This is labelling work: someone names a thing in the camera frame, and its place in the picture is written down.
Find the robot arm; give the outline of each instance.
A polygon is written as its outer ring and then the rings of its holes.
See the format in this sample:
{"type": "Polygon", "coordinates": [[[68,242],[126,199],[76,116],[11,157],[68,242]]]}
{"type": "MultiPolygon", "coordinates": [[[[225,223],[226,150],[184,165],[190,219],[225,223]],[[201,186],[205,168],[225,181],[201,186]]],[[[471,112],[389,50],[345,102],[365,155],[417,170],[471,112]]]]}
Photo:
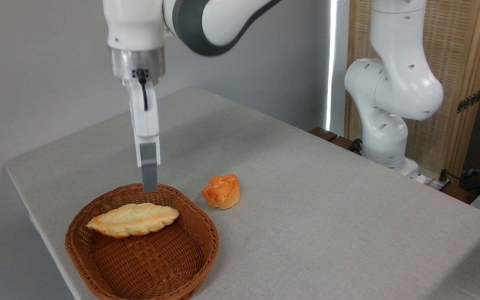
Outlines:
{"type": "Polygon", "coordinates": [[[442,85],[423,51],[426,0],[373,0],[370,41],[381,59],[358,59],[345,74],[345,88],[362,121],[362,155],[416,179],[405,158],[403,118],[425,120],[442,104],[442,85]]]}
{"type": "Polygon", "coordinates": [[[195,53],[221,55],[279,1],[103,0],[112,72],[130,95],[144,192],[157,189],[160,141],[154,86],[166,70],[165,32],[178,36],[195,53]]]}
{"type": "Polygon", "coordinates": [[[164,20],[192,51],[216,56],[229,51],[279,1],[164,0],[164,20]]]}

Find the cable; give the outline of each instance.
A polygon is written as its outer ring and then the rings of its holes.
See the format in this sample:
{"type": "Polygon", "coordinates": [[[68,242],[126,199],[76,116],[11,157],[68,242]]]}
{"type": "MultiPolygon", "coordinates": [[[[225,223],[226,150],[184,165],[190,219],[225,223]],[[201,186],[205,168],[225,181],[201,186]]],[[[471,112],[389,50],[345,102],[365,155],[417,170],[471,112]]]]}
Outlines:
{"type": "Polygon", "coordinates": [[[480,185],[474,184],[474,183],[472,183],[472,182],[468,182],[468,181],[466,181],[466,180],[458,177],[457,175],[453,175],[453,174],[449,173],[446,169],[442,169],[442,172],[444,172],[444,173],[448,174],[449,176],[457,179],[459,182],[462,182],[462,183],[467,184],[467,185],[470,185],[470,186],[474,186],[475,188],[480,188],[480,185]]]}

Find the brown wicker basket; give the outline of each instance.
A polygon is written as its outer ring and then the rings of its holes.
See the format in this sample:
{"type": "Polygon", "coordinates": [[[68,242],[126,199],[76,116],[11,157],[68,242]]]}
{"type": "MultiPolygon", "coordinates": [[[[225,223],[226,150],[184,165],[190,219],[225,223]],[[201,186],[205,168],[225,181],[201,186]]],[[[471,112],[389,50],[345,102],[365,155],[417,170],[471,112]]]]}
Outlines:
{"type": "Polygon", "coordinates": [[[186,300],[194,296],[218,255],[212,220],[181,192],[159,185],[144,194],[142,184],[99,196],[75,217],[66,251],[90,291],[100,299],[186,300]],[[115,239],[86,228],[95,216],[129,203],[154,203],[179,211],[170,226],[143,237],[115,239]]]}

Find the white wall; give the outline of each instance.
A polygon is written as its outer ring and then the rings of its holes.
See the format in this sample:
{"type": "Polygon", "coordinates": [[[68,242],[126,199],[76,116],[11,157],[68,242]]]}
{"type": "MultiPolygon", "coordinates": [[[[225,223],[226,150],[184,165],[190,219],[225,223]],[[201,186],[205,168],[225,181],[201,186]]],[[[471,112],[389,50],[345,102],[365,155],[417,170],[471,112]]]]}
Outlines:
{"type": "MultiPolygon", "coordinates": [[[[203,87],[303,129],[324,124],[326,9],[282,0],[213,59],[168,40],[158,96],[203,87]]],[[[0,0],[0,299],[72,298],[3,166],[128,110],[102,12],[99,0],[0,0]]]]}

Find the bread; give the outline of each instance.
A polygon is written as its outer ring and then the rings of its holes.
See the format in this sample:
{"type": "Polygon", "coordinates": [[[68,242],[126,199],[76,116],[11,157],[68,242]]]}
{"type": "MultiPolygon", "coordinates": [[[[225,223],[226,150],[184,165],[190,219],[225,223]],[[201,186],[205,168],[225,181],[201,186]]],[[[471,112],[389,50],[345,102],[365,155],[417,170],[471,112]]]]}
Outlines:
{"type": "Polygon", "coordinates": [[[177,209],[153,203],[128,204],[93,218],[86,227],[116,239],[146,235],[172,224],[177,209]]]}
{"type": "Polygon", "coordinates": [[[211,207],[229,209],[240,201],[240,181],[234,174],[212,177],[202,195],[211,207]]]}

